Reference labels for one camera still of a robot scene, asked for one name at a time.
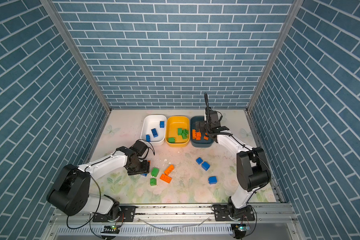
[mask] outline yellow bin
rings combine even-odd
[[[187,129],[188,131],[188,137],[186,139],[183,139],[181,135],[177,134],[177,129],[183,128]],[[185,147],[187,146],[189,142],[189,118],[184,116],[173,116],[168,118],[167,120],[167,132],[165,134],[165,141],[168,143],[170,147]],[[168,142],[169,137],[175,138],[175,143]]]

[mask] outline metal corner post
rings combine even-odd
[[[263,88],[264,83],[267,80],[269,72],[271,71],[271,68],[276,60],[276,57],[279,54],[279,51],[280,51],[281,47],[283,46],[285,39],[287,38],[289,30],[291,29],[292,23],[294,22],[296,15],[298,14],[303,2],[304,2],[304,0],[294,0],[293,4],[291,6],[291,9],[289,10],[287,18],[285,19],[285,22],[283,24],[283,27],[280,30],[278,39],[276,40],[276,43],[272,49],[272,52],[269,55],[267,64],[265,65],[264,70],[261,73],[259,82],[257,83],[257,86],[253,92],[252,98],[248,104],[247,112],[249,112],[249,113],[252,111],[254,104],[255,104],[257,98],[259,97],[261,89]]]
[[[65,26],[60,14],[58,13],[55,5],[53,4],[52,0],[40,0],[41,4],[43,5],[44,9],[48,13],[49,17],[51,18],[52,22],[54,23],[55,27],[59,31],[62,39],[68,46],[69,50],[71,51],[73,57],[76,59],[77,64],[83,71],[84,75],[86,76],[89,84],[91,84],[93,90],[95,91],[97,97],[100,99],[101,103],[103,104],[104,108],[106,109],[107,113],[110,113],[110,105],[108,104],[104,94],[101,92],[99,85],[96,83],[94,76],[91,73],[91,70],[88,68],[87,63],[85,62],[84,58],[82,57],[79,49],[76,46],[71,34],[69,33],[67,27]]]

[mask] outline brick wallpaper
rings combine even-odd
[[[360,1],[305,0],[253,111],[307,239],[360,239]]]
[[[105,114],[40,2],[0,1],[0,240],[41,237],[46,191]]]
[[[293,0],[54,0],[112,108],[245,108]]]

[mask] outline green toy block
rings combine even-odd
[[[150,184],[151,184],[151,186],[156,186],[156,179],[151,178]]]
[[[151,175],[152,175],[153,177],[157,177],[157,175],[158,175],[158,168],[154,167],[154,169],[152,169]]]

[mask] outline floor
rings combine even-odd
[[[220,110],[221,125],[248,145],[255,146],[245,112],[243,110]],[[144,118],[150,114],[170,116],[202,116],[204,110],[113,110],[95,148],[91,161],[113,153],[117,147],[130,147],[140,138]],[[150,186],[150,174],[128,176],[125,168],[110,172],[97,180],[102,194],[110,195],[122,204],[155,203],[209,203],[227,202],[237,186],[236,156],[225,147],[213,143],[209,148],[196,148],[189,143],[186,147],[169,147],[166,142],[155,146],[156,154],[150,151],[147,160],[151,170],[157,167],[157,186]],[[201,157],[211,167],[208,171],[196,163]],[[175,169],[170,176],[171,183],[160,180],[169,165]],[[210,185],[208,177],[216,176],[217,184]],[[97,193],[95,184],[90,192]],[[250,202],[275,202],[270,184],[253,195]]]

